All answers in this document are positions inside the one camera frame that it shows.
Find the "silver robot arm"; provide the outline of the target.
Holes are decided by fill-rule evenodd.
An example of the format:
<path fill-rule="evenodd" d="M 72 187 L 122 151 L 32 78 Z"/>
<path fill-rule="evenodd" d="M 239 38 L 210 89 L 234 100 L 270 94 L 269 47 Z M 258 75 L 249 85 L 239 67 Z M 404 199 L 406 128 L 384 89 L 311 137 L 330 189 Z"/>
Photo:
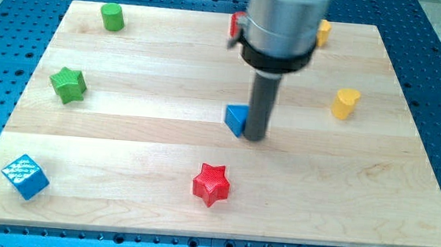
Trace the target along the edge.
<path fill-rule="evenodd" d="M 249 0 L 233 16 L 229 49 L 241 45 L 241 57 L 255 69 L 244 136 L 265 138 L 282 76 L 305 67 L 317 46 L 317 32 L 332 0 Z"/>

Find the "black collar tool mount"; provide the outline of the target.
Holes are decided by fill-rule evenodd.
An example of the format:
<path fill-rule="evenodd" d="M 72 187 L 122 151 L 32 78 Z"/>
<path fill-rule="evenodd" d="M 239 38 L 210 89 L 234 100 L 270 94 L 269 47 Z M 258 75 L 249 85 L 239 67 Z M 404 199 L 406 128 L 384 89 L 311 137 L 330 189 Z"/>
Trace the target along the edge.
<path fill-rule="evenodd" d="M 230 39 L 227 43 L 229 49 L 233 48 L 238 43 L 241 44 L 241 57 L 243 60 L 253 68 L 256 68 L 262 72 L 273 74 L 285 74 L 301 70 L 307 66 L 313 55 L 314 44 L 309 51 L 303 55 L 297 55 L 295 57 L 271 57 L 267 54 L 261 53 L 255 50 L 243 36 L 244 31 L 241 29 L 231 32 Z"/>

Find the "yellow block behind arm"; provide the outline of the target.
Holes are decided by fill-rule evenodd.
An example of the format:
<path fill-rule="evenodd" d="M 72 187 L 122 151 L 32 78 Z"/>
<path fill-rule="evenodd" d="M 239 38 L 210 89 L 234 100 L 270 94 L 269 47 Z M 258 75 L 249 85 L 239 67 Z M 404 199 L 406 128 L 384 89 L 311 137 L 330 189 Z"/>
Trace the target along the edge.
<path fill-rule="evenodd" d="M 321 20 L 316 37 L 316 45 L 318 47 L 322 47 L 326 44 L 331 29 L 332 29 L 332 25 L 328 20 Z"/>

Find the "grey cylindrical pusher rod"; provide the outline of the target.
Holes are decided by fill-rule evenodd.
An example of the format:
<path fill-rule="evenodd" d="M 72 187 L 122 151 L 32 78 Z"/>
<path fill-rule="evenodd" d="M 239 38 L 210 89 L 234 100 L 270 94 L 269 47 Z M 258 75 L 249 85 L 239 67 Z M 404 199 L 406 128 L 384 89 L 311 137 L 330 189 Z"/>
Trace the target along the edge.
<path fill-rule="evenodd" d="M 281 77 L 282 75 L 256 71 L 244 127 L 247 140 L 258 142 L 265 138 Z"/>

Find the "red block behind arm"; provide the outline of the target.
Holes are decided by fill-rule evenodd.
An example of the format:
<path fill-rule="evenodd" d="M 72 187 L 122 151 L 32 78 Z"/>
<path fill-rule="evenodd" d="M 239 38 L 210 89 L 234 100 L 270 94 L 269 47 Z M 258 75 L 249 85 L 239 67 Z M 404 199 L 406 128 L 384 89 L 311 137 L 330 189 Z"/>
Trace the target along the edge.
<path fill-rule="evenodd" d="M 237 11 L 231 15 L 230 38 L 234 38 L 241 31 L 241 22 L 246 17 L 246 12 Z"/>

